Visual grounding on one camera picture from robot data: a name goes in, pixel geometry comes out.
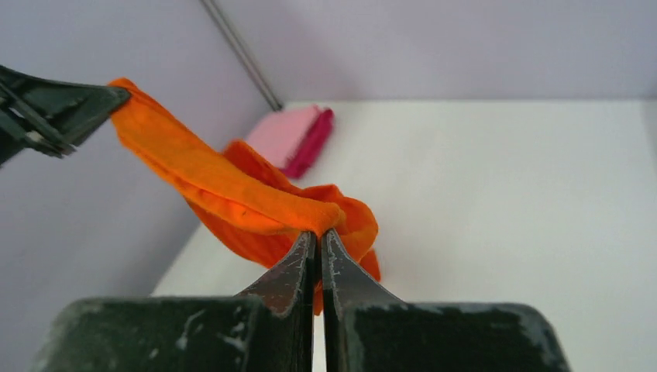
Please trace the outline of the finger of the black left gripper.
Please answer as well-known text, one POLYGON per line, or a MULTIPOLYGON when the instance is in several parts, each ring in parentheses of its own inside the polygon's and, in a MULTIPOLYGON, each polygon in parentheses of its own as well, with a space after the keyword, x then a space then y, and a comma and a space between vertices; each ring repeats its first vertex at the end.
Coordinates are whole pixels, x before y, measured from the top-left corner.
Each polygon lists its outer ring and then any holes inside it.
POLYGON ((1 164, 26 149, 64 158, 130 99, 125 88, 47 80, 1 67, 1 164))

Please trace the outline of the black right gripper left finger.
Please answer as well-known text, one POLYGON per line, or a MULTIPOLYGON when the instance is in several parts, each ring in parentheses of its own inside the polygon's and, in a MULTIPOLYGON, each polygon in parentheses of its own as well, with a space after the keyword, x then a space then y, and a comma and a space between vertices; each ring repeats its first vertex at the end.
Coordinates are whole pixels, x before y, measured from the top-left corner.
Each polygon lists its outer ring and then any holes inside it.
POLYGON ((63 309, 34 371, 310 371, 316 236, 302 232, 229 297, 86 298, 63 309))

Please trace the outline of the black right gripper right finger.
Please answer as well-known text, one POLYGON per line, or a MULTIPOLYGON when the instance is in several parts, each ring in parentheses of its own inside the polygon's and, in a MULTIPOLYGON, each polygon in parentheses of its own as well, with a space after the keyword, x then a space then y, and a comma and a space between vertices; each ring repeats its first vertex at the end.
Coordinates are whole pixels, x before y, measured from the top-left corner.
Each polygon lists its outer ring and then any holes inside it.
POLYGON ((519 303, 410 303, 376 282, 339 234, 322 236, 330 371, 568 371, 556 332, 519 303))

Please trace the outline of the orange t shirt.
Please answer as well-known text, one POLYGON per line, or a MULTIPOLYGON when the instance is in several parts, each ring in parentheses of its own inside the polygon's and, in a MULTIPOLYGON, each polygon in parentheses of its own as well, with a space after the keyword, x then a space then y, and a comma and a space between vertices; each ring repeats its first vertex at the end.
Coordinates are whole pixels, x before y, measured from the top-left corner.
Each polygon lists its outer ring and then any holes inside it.
POLYGON ((348 254, 376 281, 379 226, 362 201, 334 184, 293 185, 246 142, 206 144, 129 79, 111 82, 129 100, 112 113, 119 142, 185 199, 208 230, 236 255, 271 268, 303 231, 335 229, 348 254))

